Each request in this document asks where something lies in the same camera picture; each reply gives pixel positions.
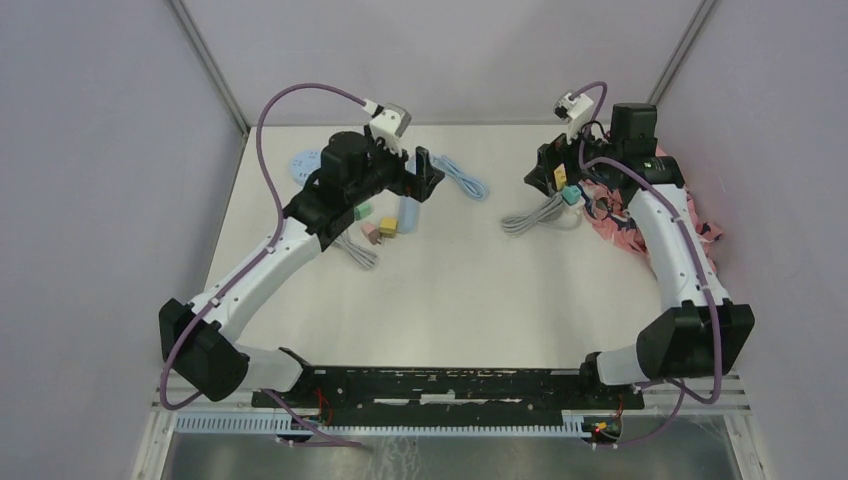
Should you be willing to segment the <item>yellow plug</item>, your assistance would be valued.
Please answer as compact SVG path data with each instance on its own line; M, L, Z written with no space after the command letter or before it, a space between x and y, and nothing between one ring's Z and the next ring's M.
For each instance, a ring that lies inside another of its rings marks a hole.
M554 185L556 187L556 190L557 191L563 190L568 184L567 172L565 170L565 166L563 164L558 165L553 170L552 175L553 175Z
M398 219L383 217L379 222L378 231L382 238L395 238L398 234Z

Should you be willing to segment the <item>green plug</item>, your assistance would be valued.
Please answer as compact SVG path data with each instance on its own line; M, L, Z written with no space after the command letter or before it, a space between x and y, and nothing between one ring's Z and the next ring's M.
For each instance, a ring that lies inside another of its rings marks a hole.
M354 208L354 219L356 221L361 221L368 218L372 213L373 206L368 202L364 202Z

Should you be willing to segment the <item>teal plug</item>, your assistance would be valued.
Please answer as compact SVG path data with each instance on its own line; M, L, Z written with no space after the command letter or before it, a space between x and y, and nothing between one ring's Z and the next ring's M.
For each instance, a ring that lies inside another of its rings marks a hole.
M566 186L560 195L568 206L578 205L582 201L582 190L578 185Z

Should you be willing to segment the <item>pink plug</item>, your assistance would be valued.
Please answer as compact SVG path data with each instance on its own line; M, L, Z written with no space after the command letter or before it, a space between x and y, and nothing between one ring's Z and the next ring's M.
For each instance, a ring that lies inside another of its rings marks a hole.
M370 223L363 222L360 225L360 230L363 236L372 244L372 245L380 245L382 242L382 234L379 231L379 228Z

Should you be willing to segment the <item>round blue power socket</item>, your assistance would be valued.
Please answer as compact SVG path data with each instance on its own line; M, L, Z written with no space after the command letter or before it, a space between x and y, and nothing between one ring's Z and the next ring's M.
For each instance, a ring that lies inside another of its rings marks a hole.
M289 174L298 186L304 186L310 175L321 166L321 151L310 149L298 152L289 162Z

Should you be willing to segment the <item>long blue power strip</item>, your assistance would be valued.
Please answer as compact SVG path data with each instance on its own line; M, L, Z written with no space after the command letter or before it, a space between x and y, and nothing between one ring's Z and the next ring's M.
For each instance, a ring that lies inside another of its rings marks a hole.
M409 196L399 198L397 215L397 232L399 234L412 234L417 231L420 218L420 203Z

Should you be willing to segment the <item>white power strip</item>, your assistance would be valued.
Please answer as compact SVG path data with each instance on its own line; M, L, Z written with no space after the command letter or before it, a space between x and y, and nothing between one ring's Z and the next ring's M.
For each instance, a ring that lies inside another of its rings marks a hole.
M585 198L582 195L578 195L574 198L563 198L564 202L564 212L568 215L578 216L583 214L583 210L585 208Z

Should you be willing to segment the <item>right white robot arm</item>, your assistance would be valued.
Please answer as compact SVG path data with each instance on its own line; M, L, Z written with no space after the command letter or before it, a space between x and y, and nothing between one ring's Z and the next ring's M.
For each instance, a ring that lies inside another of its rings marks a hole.
M537 150L524 181L543 194L594 182L619 193L645 243L661 295L661 315L630 346L591 359L594 371L577 382L580 400L602 408L618 386L728 374L755 324L751 307L736 303L710 264L691 218L678 162L660 154L657 109L614 105L609 130L596 132L594 104L585 95L558 101L565 131Z

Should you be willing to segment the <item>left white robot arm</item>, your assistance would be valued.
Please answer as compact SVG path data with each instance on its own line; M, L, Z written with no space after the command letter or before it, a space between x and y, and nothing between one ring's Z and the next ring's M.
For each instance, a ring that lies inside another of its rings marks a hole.
M250 256L192 300L170 299L161 307L161 404L169 404L171 371L213 402L245 386L271 388L294 407L307 404L315 382L303 373L306 362L284 348L241 347L241 333L284 282L353 225L357 206L384 191L422 203L443 178L424 147L410 156L390 152L368 134L332 135L319 168L281 209L278 225Z

